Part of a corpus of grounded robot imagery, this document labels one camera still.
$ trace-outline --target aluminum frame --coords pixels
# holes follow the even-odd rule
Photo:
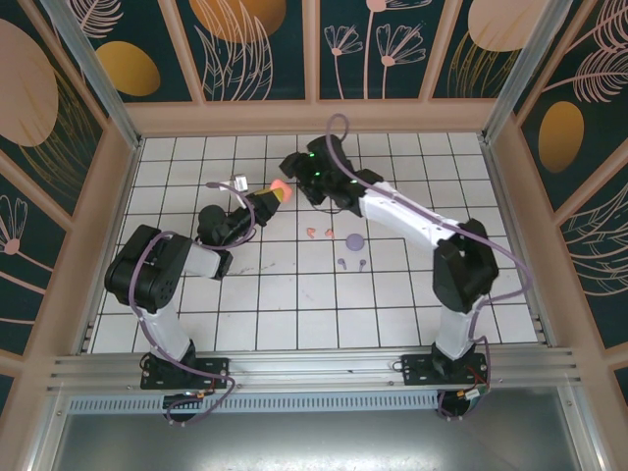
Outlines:
[[[80,29],[70,4],[58,0],[40,0],[40,3],[93,86],[103,106],[109,112],[111,119],[120,129],[125,141],[131,148],[137,148],[140,139],[139,132],[132,123],[118,91],[96,57],[96,52]]]
[[[521,50],[521,54],[501,88],[495,107],[485,123],[483,131],[488,143],[497,138],[517,100],[543,61],[555,34],[569,13],[572,1],[552,0],[547,3],[541,13],[528,43]]]
[[[297,352],[221,352],[231,359],[236,391],[247,393],[434,390],[407,387],[393,363],[403,354],[427,354],[430,347]],[[58,357],[46,382],[51,395],[150,393],[139,383],[141,354],[90,354]],[[209,357],[211,354],[200,354]],[[493,345],[495,388],[558,387],[578,383],[571,349],[542,345]],[[456,389],[463,385],[451,385]]]
[[[85,307],[81,313],[81,323],[83,328],[77,332],[75,336],[72,350],[76,354],[81,353],[82,346],[85,342],[85,334],[87,332],[89,322],[93,321],[96,318],[98,312],[98,305],[101,300],[101,293],[105,283],[105,274],[107,273],[107,269],[109,268],[109,263],[114,254],[114,250],[116,248],[116,240],[118,239],[118,233],[120,232],[120,227],[122,226],[122,222],[125,216],[125,209],[127,208],[127,204],[129,201],[129,197],[131,195],[133,181],[135,180],[135,174],[137,172],[137,167],[139,165],[139,159],[141,157],[141,153],[143,151],[145,140],[143,139],[139,146],[131,152],[131,157],[127,163],[127,176],[125,178],[125,182],[120,188],[118,197],[116,199],[116,209],[114,212],[114,217],[107,229],[107,234],[105,236],[105,249],[100,254],[98,258],[98,263],[96,265],[96,269],[94,270],[95,276],[92,280],[91,286],[89,287],[89,293],[87,295],[87,302],[85,303]]]

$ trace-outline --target wooden frame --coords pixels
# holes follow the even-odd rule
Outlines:
[[[433,47],[437,53],[431,54],[418,97],[388,99],[384,108],[381,99],[320,99],[319,2],[302,0],[305,99],[256,101],[254,105],[205,99],[175,0],[159,0],[159,4],[188,87],[190,82],[193,84],[190,94],[198,94],[201,99],[127,104],[132,121],[147,137],[320,131],[335,112],[347,114],[357,131],[479,131],[496,102],[493,98],[432,100],[426,96],[426,83],[433,86],[438,78],[461,0],[445,0]]]
[[[41,13],[39,13],[39,10],[35,7],[33,1],[34,0],[18,0],[18,3],[22,6],[33,26],[41,35],[43,41],[46,43],[46,46],[50,49],[50,52],[55,56],[55,59],[57,59],[61,65],[74,88],[76,88],[78,93],[80,93],[80,97],[83,99],[89,111],[91,111],[96,121],[100,124],[100,127],[104,130],[108,126],[107,117],[100,109],[100,106],[96,102],[96,99],[92,96],[89,88],[87,88],[87,85],[80,78],[75,65],[66,54],[64,48],[57,41],[57,38],[50,29],[50,26],[41,16]]]
[[[11,385],[11,390],[9,391],[9,396],[7,397],[7,402],[4,405],[3,412],[0,413],[0,434],[2,433],[3,427],[7,422],[7,409],[11,407],[11,404],[16,395],[16,385],[20,380],[20,372],[18,370],[14,370],[11,368],[7,368],[5,366],[0,365],[0,375],[9,376],[13,378],[13,384]]]
[[[628,368],[628,360],[622,361],[620,363],[616,363],[614,365],[610,365],[610,372],[613,376],[613,380],[615,380],[615,387],[617,388],[617,393],[623,397],[623,391],[621,390],[621,388],[619,387],[619,385],[617,384],[617,380],[616,378],[614,378],[615,376],[615,371],[617,370],[621,370],[623,368]],[[628,401],[624,402],[626,408],[625,408],[625,412],[626,412],[626,417],[628,417]]]
[[[624,443],[628,421],[618,413],[624,408],[624,401],[608,375],[608,364],[626,360],[626,350],[624,345],[609,350],[602,348],[539,172],[514,115],[495,140],[494,153],[557,345],[573,348],[608,451],[615,462],[628,462]]]

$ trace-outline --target leaf illustration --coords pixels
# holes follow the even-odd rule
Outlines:
[[[254,22],[250,17],[245,17],[246,37],[251,41],[246,43],[248,55],[248,67],[245,69],[244,89],[240,96],[235,99],[250,100],[258,91],[264,91],[265,100],[270,92],[273,83],[273,56],[271,45],[266,34],[266,30],[260,21],[255,18]]]
[[[567,230],[563,232],[565,241],[579,242],[584,236],[595,234],[604,224],[613,221],[613,217],[620,216],[628,210],[628,184],[605,204],[589,211],[574,214],[566,222]]]
[[[203,73],[203,89],[209,94],[212,101],[222,100],[225,96],[225,71],[216,53],[214,36],[207,37],[197,26],[194,27],[203,43],[205,52],[205,71]]]
[[[563,235],[586,294],[628,289],[628,184],[605,204],[569,218]]]
[[[582,61],[575,77],[548,85],[543,92],[566,83],[573,83],[580,101],[610,103],[610,98],[628,83],[628,49],[592,52]]]
[[[120,0],[67,0],[87,37],[107,37],[123,16]]]
[[[605,0],[593,29],[593,37],[605,51],[628,44],[628,0]]]
[[[235,12],[226,0],[198,0],[201,15],[214,34],[196,28],[205,50],[203,88],[209,99],[251,100],[273,82],[273,56],[268,34],[261,22],[249,15],[242,2]]]

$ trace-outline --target black grid line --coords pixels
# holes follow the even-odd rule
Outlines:
[[[175,148],[177,147],[177,140],[175,139],[175,142],[173,143],[173,151],[170,154],[170,164],[168,165],[168,176],[166,177],[166,182],[168,181],[168,177],[170,176],[170,169],[173,166],[173,160],[175,157]],[[135,193],[135,182],[137,181],[137,175],[139,174],[139,168],[141,167],[141,161],[142,161],[142,157],[144,156],[144,151],[142,150],[142,155],[139,159],[139,164],[137,165],[137,171],[135,173],[135,178],[133,180],[133,188],[132,188],[132,192],[131,192],[131,196],[129,198],[129,207],[128,210],[131,208],[131,202],[132,202],[132,196]],[[164,201],[166,200],[166,188],[164,187],[164,194],[161,198],[161,210],[164,209]],[[157,227],[159,227],[159,222],[161,221],[161,214],[159,215],[159,217],[157,218]],[[125,215],[125,223],[123,224],[123,229],[120,231],[120,237],[122,237],[122,234],[124,233],[124,226],[127,225],[127,215]],[[137,323],[137,325],[135,326],[135,334],[133,335],[133,342],[131,343],[131,351],[135,350],[135,342],[137,341],[137,333],[139,332],[139,322]]]
[[[251,185],[263,185],[263,184],[265,184],[266,180],[269,179],[268,173],[269,173],[269,171],[271,171],[273,169],[273,165],[275,165],[275,164],[279,165],[282,162],[282,159],[283,159],[282,157],[269,157],[268,156],[268,154],[269,154],[269,137],[266,135],[266,136],[264,136],[264,138],[265,138],[265,152],[264,152],[264,156],[263,157],[239,159],[239,160],[251,160],[251,161],[252,160],[260,160],[263,163],[264,169],[261,171],[261,175],[263,175],[263,178],[261,178],[259,176],[259,174],[258,174],[257,177],[254,177],[254,179],[256,181],[263,180],[264,183],[254,183],[253,181],[251,181],[251,182],[249,182],[249,184],[251,184]],[[423,152],[424,152],[424,150],[422,148],[422,143],[421,143],[420,137],[418,137],[418,143],[419,143],[419,152],[418,152],[418,154],[420,154],[420,155],[415,155],[414,157],[421,159],[421,162],[417,162],[416,164],[423,166],[423,170],[424,170],[424,172],[426,174],[425,175],[425,179],[409,179],[409,180],[406,180],[404,178],[404,176],[401,176],[401,175],[397,174],[398,173],[398,169],[395,168],[395,162],[396,162],[395,158],[397,156],[393,155],[391,136],[390,136],[389,133],[386,133],[386,139],[388,140],[388,146],[389,146],[390,155],[386,155],[386,156],[384,156],[382,158],[385,158],[385,157],[390,157],[391,158],[391,165],[392,165],[392,181],[391,181],[391,184],[394,184],[396,186],[398,183],[421,183],[421,184],[425,184],[426,183],[427,187],[428,187],[429,194],[430,194],[430,202],[431,202],[431,207],[429,209],[434,211],[434,209],[433,209],[434,208],[434,195],[432,194],[432,188],[430,186],[430,182],[434,182],[434,181],[431,180],[429,178],[428,174],[427,174],[427,168],[426,168],[427,166],[426,166],[425,160],[423,159]],[[449,135],[447,135],[447,139],[448,139],[449,148],[451,150],[451,153],[450,154],[443,154],[443,155],[450,155],[450,156],[453,155],[454,156],[453,157],[454,166],[455,166],[456,174],[457,174],[458,178],[457,179],[448,179],[448,180],[438,180],[438,182],[458,182],[458,184],[460,185],[460,190],[461,190],[462,195],[463,195],[463,202],[460,203],[460,204],[453,205],[453,206],[439,207],[438,211],[441,212],[441,211],[444,211],[446,209],[457,209],[457,210],[460,210],[460,211],[464,210],[468,214],[470,208],[469,208],[468,202],[467,202],[467,195],[465,194],[463,186],[462,186],[462,178],[460,176],[460,170],[458,168],[458,161],[456,161],[456,158],[455,158],[457,155],[463,155],[463,154],[454,154],[452,146],[451,146],[451,139],[450,139]],[[297,135],[294,136],[294,140],[295,140],[296,144],[298,145],[298,136]],[[207,145],[208,145],[207,138],[205,138],[204,145],[203,145],[203,158],[202,159],[177,159],[177,162],[200,162],[200,167],[198,169],[199,174],[198,174],[197,184],[193,184],[193,183],[169,184],[169,180],[171,179],[171,173],[173,171],[173,164],[175,162],[175,160],[174,160],[175,150],[176,150],[176,147],[177,147],[177,144],[178,144],[178,140],[176,138],[173,139],[173,141],[174,142],[172,143],[170,162],[168,162],[168,160],[155,161],[155,162],[163,162],[163,163],[168,162],[168,175],[166,177],[166,181],[165,181],[164,184],[160,184],[160,185],[142,185],[142,186],[136,185],[136,181],[137,181],[138,174],[139,174],[139,165],[137,166],[137,169],[136,169],[135,175],[134,175],[134,179],[133,179],[133,186],[131,188],[130,199],[127,202],[127,206],[126,206],[127,211],[126,211],[125,218],[123,220],[123,224],[122,224],[122,227],[121,227],[120,233],[118,235],[118,239],[117,239],[119,245],[120,245],[120,241],[122,240],[121,237],[122,237],[122,234],[123,234],[123,231],[124,231],[124,227],[127,226],[128,222],[129,222],[128,221],[128,216],[134,216],[135,218],[137,218],[137,217],[156,218],[157,226],[160,226],[162,224],[163,218],[165,216],[169,216],[169,215],[187,215],[188,217],[189,216],[192,217],[191,228],[193,230],[194,225],[195,225],[195,221],[196,221],[196,216],[197,216],[198,212],[200,211],[200,209],[202,209],[202,207],[198,206],[197,202],[198,202],[198,199],[199,199],[199,197],[201,195],[200,192],[203,191],[203,188],[201,188],[201,178],[202,178],[202,175],[203,175],[203,171],[204,170],[207,171],[208,169],[210,169],[209,171],[210,171],[210,174],[211,174],[212,162],[214,162],[214,161],[222,162],[222,164],[219,164],[219,167],[220,167],[219,170],[220,170],[221,174],[227,172],[227,169],[225,169],[225,162],[231,162],[232,163],[231,164],[232,174],[236,170],[237,137],[234,136],[234,146],[233,146],[233,150],[232,150],[233,158],[231,158],[231,159],[229,159],[229,158],[225,158],[225,159],[222,159],[222,158],[221,159],[205,159],[204,156],[205,156],[205,153],[207,152]],[[374,157],[374,156],[362,156],[361,155],[362,151],[360,149],[360,139],[359,139],[359,136],[357,136],[357,138],[356,138],[356,145],[357,145],[357,149],[358,149],[358,152],[357,152],[358,155],[357,156],[353,156],[353,158],[358,158],[359,159],[359,163],[360,163],[360,167],[362,167],[364,165],[364,161],[363,161],[364,157]],[[468,152],[467,152],[467,154],[468,155],[479,155],[479,154],[468,153]],[[413,155],[403,155],[403,157],[413,157]],[[482,178],[482,179],[466,179],[465,178],[464,180],[465,181],[486,181],[486,180],[489,180],[491,183],[493,183],[490,180],[490,178],[488,178],[488,179],[487,178]],[[175,209],[174,207],[172,207],[172,209],[175,209],[175,211],[164,211],[166,206],[169,206],[169,209],[171,208],[170,205],[166,205],[166,191],[167,191],[167,189],[169,187],[193,188],[194,186],[196,186],[195,191],[192,191],[190,189],[186,190],[187,192],[190,192],[190,193],[194,192],[196,194],[196,198],[195,198],[195,200],[192,203],[193,204],[193,209],[191,209],[190,211],[179,211],[180,209],[184,209],[184,201],[181,201],[182,204],[179,205],[180,206],[179,208]],[[135,194],[135,189],[137,187],[141,187],[141,188],[146,188],[146,187],[163,188],[164,193],[162,194],[161,208],[160,208],[159,213],[156,213],[156,212],[153,212],[153,213],[134,213],[133,212],[133,213],[131,213],[131,200],[132,200],[133,195]],[[299,260],[298,260],[298,245],[299,245],[299,243],[302,242],[302,241],[303,242],[313,243],[313,242],[322,242],[322,241],[329,241],[329,240],[328,239],[314,239],[314,240],[311,240],[309,238],[299,239],[299,233],[298,233],[298,228],[299,228],[298,219],[299,219],[299,216],[300,216],[299,212],[301,212],[301,214],[306,214],[306,212],[310,212],[310,211],[315,211],[316,210],[315,208],[312,208],[309,205],[301,205],[301,207],[299,207],[299,205],[298,205],[298,198],[299,198],[299,196],[301,198],[303,197],[303,195],[302,194],[298,194],[298,192],[296,192],[295,195],[293,196],[295,198],[294,201],[297,203],[296,204],[296,208],[287,209],[287,210],[284,210],[283,208],[280,208],[280,210],[282,212],[293,212],[293,213],[295,213],[294,217],[296,218],[297,224],[295,225],[295,232],[296,232],[296,234],[295,234],[294,238],[288,238],[288,236],[282,235],[280,233],[280,235],[279,235],[280,238],[278,238],[277,240],[261,240],[260,241],[260,247],[259,247],[260,251],[259,251],[259,267],[258,267],[260,273],[258,273],[258,274],[229,275],[230,277],[235,277],[235,276],[242,276],[242,277],[255,277],[255,276],[257,276],[258,277],[258,280],[257,280],[258,292],[257,292],[257,304],[256,304],[257,310],[254,311],[254,312],[256,312],[255,349],[256,350],[258,349],[259,314],[260,314],[260,312],[262,312],[262,313],[265,313],[265,312],[275,312],[275,311],[278,310],[276,308],[274,308],[274,309],[260,309],[261,288],[262,288],[261,277],[262,276],[274,276],[274,277],[277,277],[277,276],[295,276],[296,277],[295,307],[293,309],[293,313],[296,316],[295,317],[295,329],[296,329],[296,333],[295,333],[295,335],[296,335],[296,347],[295,347],[295,349],[302,349],[302,346],[299,346],[299,331],[298,331],[298,329],[299,329],[299,312],[301,312],[303,310],[306,310],[306,311],[330,311],[332,309],[330,307],[303,309],[302,306],[300,306],[299,296],[298,296],[298,294],[299,294],[299,277],[306,276],[306,275],[328,275],[328,276],[332,275],[332,276],[334,276],[334,284],[335,284],[334,285],[334,289],[335,289],[334,296],[335,296],[335,304],[336,304],[335,313],[336,313],[337,346],[338,346],[338,348],[345,348],[345,347],[342,347],[340,345],[340,318],[339,318],[339,312],[341,312],[341,311],[356,311],[356,310],[375,310],[377,335],[378,335],[378,346],[381,346],[382,342],[381,342],[380,319],[379,319],[380,306],[378,306],[377,295],[376,295],[376,284],[377,284],[377,281],[376,281],[375,274],[376,273],[383,273],[383,274],[385,274],[385,273],[405,273],[405,272],[407,272],[408,278],[409,278],[409,282],[410,282],[411,294],[412,294],[411,301],[408,298],[407,301],[403,301],[404,305],[387,306],[387,309],[408,309],[408,308],[409,309],[414,309],[415,321],[417,323],[417,333],[418,333],[418,337],[419,337],[419,342],[421,342],[421,329],[420,329],[420,322],[419,322],[419,318],[418,318],[418,316],[421,313],[421,310],[422,309],[434,309],[435,307],[440,307],[440,306],[439,305],[438,306],[417,306],[416,305],[417,293],[415,293],[415,286],[412,284],[412,273],[415,273],[415,272],[416,273],[431,272],[432,270],[412,270],[411,266],[410,266],[410,260],[409,260],[409,250],[411,249],[411,247],[409,247],[407,245],[407,242],[405,241],[405,239],[403,237],[401,237],[401,236],[394,237],[393,235],[388,235],[388,236],[384,235],[384,236],[381,236],[381,237],[371,237],[371,229],[372,228],[367,223],[365,229],[366,229],[366,238],[368,240],[369,247],[370,247],[370,244],[371,244],[371,240],[395,240],[395,239],[402,239],[402,240],[404,240],[404,250],[405,250],[405,259],[406,259],[406,262],[407,262],[407,270],[405,270],[405,269],[404,270],[375,270],[373,268],[373,254],[371,253],[371,251],[369,249],[369,259],[370,259],[370,262],[371,262],[371,281],[372,281],[372,289],[373,289],[373,301],[372,301],[372,304],[371,303],[367,303],[367,304],[370,304],[370,305],[366,305],[366,306],[363,306],[363,307],[351,306],[351,307],[340,308],[339,307],[339,301],[338,301],[338,295],[339,294],[338,294],[338,279],[337,279],[337,275],[338,275],[339,271],[337,270],[337,266],[336,266],[336,258],[337,258],[337,256],[339,256],[339,253],[338,253],[339,248],[336,247],[336,241],[345,240],[345,237],[342,237],[342,238],[334,237],[333,240],[332,240],[332,257],[333,257],[332,263],[333,263],[333,267],[334,267],[333,271],[331,271],[331,272],[314,272],[314,273],[305,273],[304,272],[304,273],[300,273],[299,272],[300,265],[299,265]],[[231,210],[232,204],[234,203],[233,197],[231,196],[231,194],[229,194],[228,197],[225,198],[225,199],[228,200],[228,202],[227,202],[227,204],[228,204],[227,211],[231,212],[230,210]],[[473,206],[473,209],[476,209],[476,208],[492,208],[492,209],[497,208],[498,211],[499,211],[499,215],[500,215],[500,208],[499,208],[497,203],[489,205],[489,206]],[[331,221],[331,229],[334,231],[336,229],[336,225],[335,225],[335,221],[334,221],[334,217],[333,216],[330,216],[330,221]],[[272,273],[272,274],[270,274],[270,273],[269,274],[261,273],[262,253],[263,253],[263,246],[264,246],[264,245],[262,245],[263,242],[266,242],[266,243],[269,243],[269,244],[273,243],[273,242],[278,242],[278,243],[294,242],[294,243],[296,243],[296,249],[295,249],[296,250],[296,253],[295,253],[296,269],[295,269],[295,272],[294,273],[287,273],[287,274],[285,274],[285,273]],[[182,280],[182,297],[180,299],[180,309],[179,309],[180,312],[181,312],[181,307],[183,306],[183,296],[185,295],[185,290],[186,290],[186,287],[188,285],[187,280],[185,278],[193,278],[193,276],[184,276],[183,277],[183,280]],[[207,312],[212,312],[212,313],[215,312],[216,313],[216,326],[215,326],[216,332],[215,332],[215,335],[214,335],[214,349],[215,350],[217,349],[218,339],[219,339],[219,328],[220,328],[220,324],[221,324],[221,313],[234,314],[234,313],[237,313],[237,312],[243,312],[241,310],[224,310],[224,309],[221,309],[221,302],[222,302],[222,283],[221,283],[221,286],[220,286],[220,288],[218,290],[218,307],[216,308],[215,311],[214,310],[207,311]],[[411,302],[413,305],[405,305],[406,302],[407,303]],[[102,300],[102,303],[101,303],[101,308],[99,309],[98,319],[97,319],[97,322],[94,325],[93,334],[91,336],[92,341],[90,342],[90,347],[89,347],[90,350],[93,350],[93,347],[95,345],[95,340],[96,340],[96,338],[98,336],[98,331],[99,331],[99,327],[100,327],[100,321],[102,320],[102,316],[103,315],[114,316],[114,315],[128,315],[129,314],[129,313],[125,313],[125,312],[106,313],[106,312],[104,312],[105,311],[104,303],[105,303],[105,298],[103,297],[103,300]],[[519,301],[519,302],[500,303],[499,305],[500,306],[526,305],[526,303],[525,303],[525,301]],[[491,305],[491,308],[492,308],[492,310],[494,312],[494,320],[495,320],[496,327],[497,327],[498,341],[502,342],[502,340],[501,340],[501,333],[500,333],[500,327],[499,327],[499,323],[497,322],[497,316],[495,314],[495,307],[493,306],[493,304]],[[188,312],[181,313],[181,315],[183,315],[183,316],[186,315],[186,314],[190,314],[190,313],[188,313]],[[132,344],[131,349],[134,349],[134,347],[136,346],[136,339],[137,339],[138,335],[139,335],[139,330],[138,330],[138,327],[135,326],[135,337],[133,338],[133,344]]]
[[[264,138],[264,165],[263,165],[263,174],[264,177],[262,178],[263,181],[266,181],[266,155],[268,154],[268,135],[265,136]],[[234,159],[234,170],[233,172],[236,172],[236,159]],[[260,242],[259,242],[259,263],[257,266],[257,273],[261,275],[262,273],[262,242],[261,242],[261,237],[260,237]],[[259,337],[259,300],[262,297],[261,296],[261,290],[262,290],[262,277],[258,277],[257,278],[257,314],[255,316],[255,351],[257,351],[257,339]]]
[[[234,172],[234,167],[236,166],[236,149],[237,149],[237,136],[235,137],[235,140],[234,140],[234,158],[232,159],[233,160],[232,173]],[[227,197],[227,209],[231,208],[231,206],[232,206],[232,193],[229,191],[229,196]],[[220,288],[218,289],[218,310],[216,311],[216,333],[214,334],[214,351],[218,351],[218,329],[220,327],[220,315],[221,315],[221,312],[223,312],[221,311],[222,296],[223,296],[223,281],[221,280]]]
[[[434,208],[430,207],[430,206],[426,206],[427,209],[429,209],[430,211],[436,211]],[[470,207],[466,207],[466,206],[439,206],[438,210],[439,211],[443,211],[443,210],[447,210],[447,209],[496,209],[497,206],[470,206]],[[314,213],[314,212],[321,212],[320,210],[316,210],[316,209],[299,209],[299,212],[303,212],[303,213]],[[160,213],[127,213],[125,214],[126,216],[176,216],[176,215],[198,215],[200,211],[180,211],[180,212],[170,212],[170,211],[163,211]],[[285,209],[283,211],[281,211],[282,213],[296,213],[297,210],[294,209]],[[506,235],[504,234],[494,234],[491,235],[491,237],[505,237]],[[403,238],[401,236],[399,237],[373,237],[373,240],[377,240],[377,239],[390,239],[390,238]],[[291,239],[286,239],[286,240],[266,240],[267,242],[280,242],[280,241],[290,241]],[[307,241],[307,242],[317,242],[317,241],[321,241],[320,239],[301,239],[302,241]]]
[[[360,169],[363,169],[364,166],[362,165],[362,150],[360,147],[359,135],[357,138],[357,150],[358,150],[358,153],[360,154]],[[378,347],[381,347],[382,338],[380,337],[380,319],[379,319],[378,307],[377,307],[377,292],[375,291],[375,271],[373,269],[373,253],[371,251],[371,234],[370,234],[368,221],[366,222],[366,239],[368,240],[368,243],[369,243],[369,262],[371,264],[371,282],[373,284],[373,309],[375,310],[375,326],[377,327],[377,345]]]
[[[520,302],[520,303],[509,303],[509,304],[498,304],[497,306],[527,306],[526,303],[524,302]],[[386,306],[386,307],[382,307],[382,309],[412,309],[412,308],[416,308],[416,309],[433,309],[435,307],[442,307],[441,304],[430,304],[430,305],[425,305],[425,306],[413,306],[411,304],[399,304],[399,305],[393,305],[393,306]],[[357,307],[339,307],[338,311],[356,311],[356,310],[360,310],[360,309],[375,309],[374,305],[364,305],[364,306],[357,306]],[[334,310],[331,307],[313,307],[313,308],[308,308],[308,309],[299,309],[299,311],[332,311]],[[259,309],[259,312],[280,312],[281,310],[279,309]],[[296,311],[296,309],[284,309],[285,312],[293,312]],[[219,310],[218,309],[209,309],[206,311],[203,310],[193,310],[193,311],[183,311],[180,314],[182,316],[185,316],[187,314],[201,314],[201,313],[215,313],[218,314]],[[254,311],[252,309],[221,309],[220,313],[228,313],[228,314],[236,314],[236,313],[240,313],[240,312],[257,312]],[[130,313],[129,312],[104,312],[101,314],[101,316],[129,316]]]
[[[453,152],[453,146],[451,145],[451,138],[449,137],[449,134],[447,134],[447,141],[449,142],[449,147],[451,148],[451,152]],[[462,180],[460,179],[460,172],[458,171],[458,163],[456,162],[455,158],[453,159],[453,166],[455,167],[455,172],[458,174],[458,181],[460,182],[460,191],[462,191],[462,198],[464,199],[464,205],[467,209],[467,214],[471,214],[469,213],[469,205],[467,204],[467,195],[465,194],[464,187],[462,186]],[[497,316],[493,308],[493,301],[489,299],[489,302],[490,302],[489,305],[491,306],[491,312],[493,313],[493,321],[495,322],[495,326],[497,329],[497,337],[499,338],[499,343],[502,343],[501,334],[499,333],[499,325],[497,323]]]
[[[387,137],[389,139],[389,149],[391,150],[392,176],[393,176],[395,186],[396,186],[397,179],[396,179],[396,172],[394,171],[394,158],[393,158],[393,146],[391,145],[391,135],[387,134]],[[416,306],[416,298],[414,297],[414,284],[412,283],[412,274],[410,273],[410,256],[408,255],[408,243],[405,237],[403,238],[403,249],[405,250],[405,263],[407,264],[407,267],[408,267],[407,271],[408,271],[408,279],[410,282],[410,292],[412,293],[412,304]],[[416,334],[418,336],[419,344],[421,344],[421,329],[419,328],[419,318],[417,317],[416,309],[413,309],[413,311],[414,311],[414,322],[416,323]]]

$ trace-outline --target flower illustration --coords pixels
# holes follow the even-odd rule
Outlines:
[[[20,251],[20,240],[24,234],[27,214],[28,205],[25,201],[16,198],[16,202],[12,206],[6,194],[0,196],[0,254],[9,256],[18,255],[33,265],[52,272],[52,268],[33,260]],[[24,280],[20,280],[4,272],[0,272],[0,278],[40,294],[46,292],[45,289],[31,285]]]
[[[20,238],[24,232],[28,205],[16,198],[14,208],[6,194],[0,196],[0,253],[15,255],[20,252]]]
[[[338,84],[338,92],[340,93],[340,99],[344,99],[342,93],[342,85],[340,84],[340,72],[338,69],[338,57],[343,54],[353,54],[359,52],[363,48],[362,41],[358,41],[359,35],[354,26],[340,26],[338,31],[333,26],[327,26],[324,29],[325,39],[330,46],[332,54],[334,55],[334,65],[336,66],[336,82]]]
[[[386,75],[389,67],[412,64],[425,59],[425,48],[419,47],[423,43],[420,29],[420,26],[399,26],[391,36],[391,25],[377,28],[377,47],[384,66],[382,98],[386,98]]]
[[[386,10],[410,10],[412,8],[427,7],[432,0],[366,0],[366,6],[370,10],[369,23],[366,26],[366,47],[364,48],[364,99],[369,97],[369,51],[371,45],[371,29],[373,16]]]

